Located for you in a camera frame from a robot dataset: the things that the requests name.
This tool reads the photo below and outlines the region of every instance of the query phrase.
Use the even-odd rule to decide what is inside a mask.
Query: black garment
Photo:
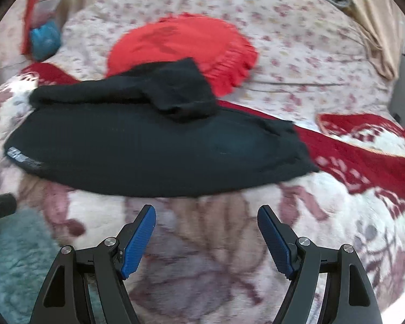
[[[143,70],[143,80],[121,75],[40,87],[30,98],[37,109],[9,137],[5,153],[28,173],[132,197],[196,197],[318,170],[291,122],[222,107],[210,117],[182,123],[165,117],[207,113],[199,99],[208,94],[198,91],[210,88],[202,86],[193,67],[182,60],[150,69],[151,79]],[[186,82],[201,87],[185,89]],[[128,102],[143,96],[150,103]]]

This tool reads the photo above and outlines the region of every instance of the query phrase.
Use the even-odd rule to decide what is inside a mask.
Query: blue rubber pad
[[[258,227],[269,248],[277,270],[288,279],[293,274],[290,251],[264,208],[258,211]]]
[[[156,211],[151,206],[124,250],[124,263],[121,269],[124,279],[129,278],[129,275],[138,269],[155,225]]]

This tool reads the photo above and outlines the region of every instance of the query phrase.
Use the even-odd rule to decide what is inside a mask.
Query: plush floral blanket
[[[226,100],[312,129],[297,127],[319,173],[198,199],[136,199],[74,190],[29,176],[3,158],[2,145],[29,113],[27,95],[39,83],[101,79],[108,52],[123,33],[182,12],[223,18],[252,41],[258,64]],[[0,193],[12,192],[19,203],[37,209],[56,239],[76,248],[116,235],[145,203],[155,206],[153,237],[139,270],[126,281],[144,323],[272,323],[288,281],[277,272],[257,227],[264,204],[317,245],[352,244],[381,310],[403,293],[405,139],[392,136],[396,124],[381,125],[383,134],[377,135],[373,122],[352,130],[333,117],[322,118],[319,126],[315,120],[322,112],[390,118],[392,84],[366,59],[355,23],[328,2],[97,0],[67,23],[63,46],[49,62],[66,73],[37,65],[0,88]],[[378,138],[366,141],[371,133]],[[395,151],[385,151],[387,140]],[[318,320],[323,291],[321,276],[309,323]]]

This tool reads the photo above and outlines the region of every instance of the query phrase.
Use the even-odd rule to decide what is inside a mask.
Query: red cushion
[[[257,61],[257,52],[236,27],[220,19],[184,13],[134,29],[112,48],[107,76],[149,62],[191,57],[216,96],[233,91]]]

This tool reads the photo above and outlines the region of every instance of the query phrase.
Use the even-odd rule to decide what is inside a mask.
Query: teal fur fabric
[[[59,250],[38,211],[24,209],[0,219],[0,312],[9,324],[30,321]],[[100,301],[91,290],[96,323],[104,323]]]

